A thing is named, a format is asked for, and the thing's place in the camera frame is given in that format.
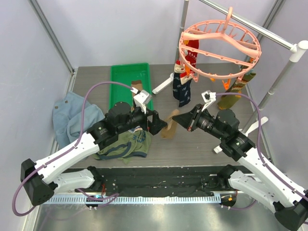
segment clothing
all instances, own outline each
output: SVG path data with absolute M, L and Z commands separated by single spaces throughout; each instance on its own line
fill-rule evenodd
M 178 109 L 175 109 L 174 111 L 171 112 L 171 114 L 164 120 L 165 122 L 168 123 L 168 126 L 164 127 L 160 134 L 162 138 L 165 139 L 172 139 L 175 135 L 175 132 L 177 130 L 178 123 L 172 120 L 173 116 L 176 116 L 180 113 Z
M 97 160 L 129 158 L 132 156 L 146 157 L 151 144 L 151 134 L 136 127 L 119 134 L 118 140 L 94 154 Z
M 180 73 L 173 74 L 173 97 L 179 101 L 179 107 L 183 107 L 191 101 L 191 82 L 192 80 L 189 80 L 182 85 Z
M 64 148 L 73 141 L 77 140 L 81 128 L 81 108 L 84 98 L 68 92 L 66 97 L 55 103 L 52 111 L 53 129 L 55 131 L 55 140 L 59 148 Z M 86 101 L 84 113 L 85 132 L 93 124 L 104 119 L 101 109 Z
M 189 40 L 187 46 L 198 49 L 199 40 Z M 190 62 L 193 67 L 196 67 L 197 55 L 197 52 L 187 51 L 185 59 Z M 180 62 L 176 61 L 173 73 L 173 97 L 179 101 L 179 107 L 183 107 L 191 101 L 192 80 L 188 80 L 183 85 L 181 84 L 180 76 L 185 76 L 185 71 L 180 70 L 179 65 Z
M 241 93 L 245 85 L 255 77 L 255 73 L 245 74 L 242 80 L 236 80 L 226 92 Z M 217 103 L 219 109 L 229 109 L 241 98 L 240 95 L 223 95 Z

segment pink circular clothes hanger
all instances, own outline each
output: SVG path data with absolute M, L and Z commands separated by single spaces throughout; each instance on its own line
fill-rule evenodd
M 239 79 L 242 79 L 244 74 L 250 71 L 251 69 L 253 69 L 253 67 L 257 64 L 261 56 L 260 43 L 255 37 L 255 35 L 252 32 L 250 32 L 248 29 L 246 29 L 245 27 L 239 24 L 230 22 L 232 11 L 233 11 L 233 8 L 230 7 L 228 15 L 226 16 L 225 20 L 208 20 L 208 21 L 199 22 L 199 23 L 196 23 L 190 26 L 184 32 L 182 32 L 182 35 L 179 41 L 180 61 L 181 63 L 184 63 L 185 66 L 187 66 L 191 71 L 194 72 L 194 75 L 192 76 L 194 81 L 197 82 L 199 79 L 199 76 L 205 76 L 211 79 L 231 79 L 231 78 L 237 78 L 237 77 Z M 218 24 L 216 31 L 212 29 L 209 29 L 209 30 L 207 29 L 209 26 L 213 26 L 215 24 L 216 25 Z M 223 25 L 223 29 L 219 31 L 219 28 L 221 25 Z M 229 32 L 229 34 L 226 34 L 226 30 L 228 26 L 231 27 L 231 31 Z M 232 34 L 235 28 L 237 29 L 237 33 Z M 241 36 L 240 39 L 238 40 L 234 39 L 234 37 L 240 36 L 241 34 L 243 35 Z M 216 40 L 222 40 L 224 42 L 227 42 L 231 44 L 232 46 L 234 46 L 235 48 L 237 48 L 238 50 L 240 50 L 241 52 L 243 52 L 244 54 L 251 57 L 253 61 L 245 62 L 245 61 L 225 57 L 222 55 L 210 53 L 208 51 L 195 49 L 195 48 L 185 45 L 187 44 L 188 40 L 202 40 L 202 39 L 216 39 Z M 227 62 L 231 62 L 234 64 L 242 65 L 242 66 L 245 66 L 246 68 L 243 68 L 239 73 L 236 73 L 236 74 L 217 75 L 213 73 L 212 74 L 206 73 L 192 66 L 185 59 L 187 51 L 196 52 L 201 55 L 220 59 L 222 61 L 227 61 Z

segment pink hanger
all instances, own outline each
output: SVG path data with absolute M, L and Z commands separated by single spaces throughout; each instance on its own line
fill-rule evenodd
M 226 17 L 225 21 L 222 20 L 208 20 L 208 21 L 204 21 L 204 22 L 200 22 L 197 24 L 194 24 L 192 26 L 190 26 L 189 28 L 187 28 L 185 30 L 185 32 L 182 32 L 180 41 L 179 41 L 179 49 L 180 49 L 180 57 L 182 59 L 182 61 L 185 63 L 185 65 L 187 65 L 193 72 L 196 73 L 196 75 L 193 77 L 193 79 L 195 81 L 198 80 L 199 75 L 200 76 L 205 76 L 208 77 L 210 79 L 231 79 L 231 78 L 242 78 L 243 75 L 245 73 L 247 73 L 249 70 L 251 70 L 256 63 L 259 60 L 259 57 L 261 55 L 261 48 L 260 48 L 260 44 L 257 40 L 257 38 L 255 37 L 255 35 L 250 32 L 249 30 L 247 30 L 245 27 L 236 24 L 236 23 L 232 23 L 230 22 L 230 18 L 232 16 L 232 7 L 229 8 L 229 12 L 228 15 Z M 207 31 L 208 25 L 209 24 L 218 24 L 218 28 L 216 30 L 214 30 L 213 33 L 211 33 L 211 30 Z M 198 29 L 199 26 L 203 26 L 205 25 L 204 29 L 201 31 Z M 219 28 L 221 27 L 221 25 L 223 25 L 223 29 L 219 32 Z M 226 29 L 228 28 L 228 26 L 232 26 L 232 30 L 229 33 L 229 35 L 226 35 Z M 237 35 L 233 33 L 234 28 L 237 28 L 239 31 L 242 31 L 244 34 L 241 37 L 240 40 L 235 40 L 234 37 Z M 252 42 L 249 43 L 249 40 L 243 41 L 245 36 L 249 36 L 252 39 Z M 208 51 L 203 51 L 200 49 L 195 49 L 189 46 L 186 46 L 184 44 L 184 40 L 200 40 L 200 39 L 218 39 L 218 40 L 222 40 L 225 41 L 229 44 L 231 44 L 232 46 L 236 47 L 238 50 L 240 50 L 241 52 L 243 52 L 244 54 L 250 56 L 251 58 L 254 59 L 253 63 L 249 63 L 249 62 L 244 62 L 241 60 L 236 60 L 236 59 L 232 59 L 229 57 L 225 57 L 222 55 L 218 55 L 218 54 L 214 54 L 214 53 L 210 53 Z M 228 61 L 228 62 L 232 62 L 238 65 L 244 65 L 247 66 L 247 68 L 242 69 L 239 73 L 237 74 L 229 74 L 229 75 L 217 75 L 217 74 L 211 74 L 211 73 L 205 73 L 200 69 L 197 69 L 196 67 L 191 66 L 187 60 L 185 59 L 185 52 L 184 51 L 191 51 L 191 52 L 196 52 L 205 56 L 209 56 L 209 57 L 214 57 L 220 60 L 224 60 L 224 61 Z M 227 84 L 230 84 L 229 81 L 224 82 L 224 86 L 227 87 Z

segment white bracket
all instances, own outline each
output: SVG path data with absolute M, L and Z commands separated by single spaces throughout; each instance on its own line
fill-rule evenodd
M 304 53 L 308 50 L 308 41 L 303 40 L 300 41 L 298 44 L 295 44 L 290 51 L 293 53 L 289 60 L 293 63 L 297 63 L 300 58 L 304 55 Z
M 205 103 L 201 111 L 204 111 L 216 101 L 216 92 L 211 92 L 210 90 L 207 90 L 202 92 L 201 96 Z
M 138 90 L 133 88 L 131 91 L 136 94 L 134 96 L 134 102 L 136 106 L 140 107 L 141 110 L 146 114 L 146 105 L 150 102 L 152 96 L 145 90 L 142 90 L 140 93 L 138 93 Z
M 161 92 L 163 89 L 165 89 L 168 85 L 170 85 L 173 82 L 173 73 L 170 74 L 170 77 L 166 79 L 163 83 L 161 83 L 157 88 L 155 88 L 152 93 L 154 95 L 157 95 L 159 92 Z

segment white wall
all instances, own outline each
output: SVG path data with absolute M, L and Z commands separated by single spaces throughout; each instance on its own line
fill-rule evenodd
M 21 163 L 45 157 L 51 147 L 52 107 L 64 96 L 69 72 L 26 0 L 0 7 L 1 230 L 19 231 L 25 218 L 11 209 Z M 25 212 L 22 189 L 17 208 Z
M 270 30 L 291 43 L 308 40 L 306 0 L 286 1 Z M 260 102 L 287 63 L 290 52 L 264 39 L 263 53 L 250 82 L 252 95 Z M 294 66 L 262 114 L 269 117 L 264 126 L 273 159 L 278 168 L 308 188 L 308 53 Z
M 74 67 L 147 62 L 174 63 L 183 0 L 39 0 L 59 42 Z M 262 24 L 275 0 L 216 0 L 247 19 Z M 190 0 L 186 27 L 225 16 Z M 210 42 L 213 52 L 245 56 L 229 45 Z M 199 62 L 212 62 L 201 59 Z

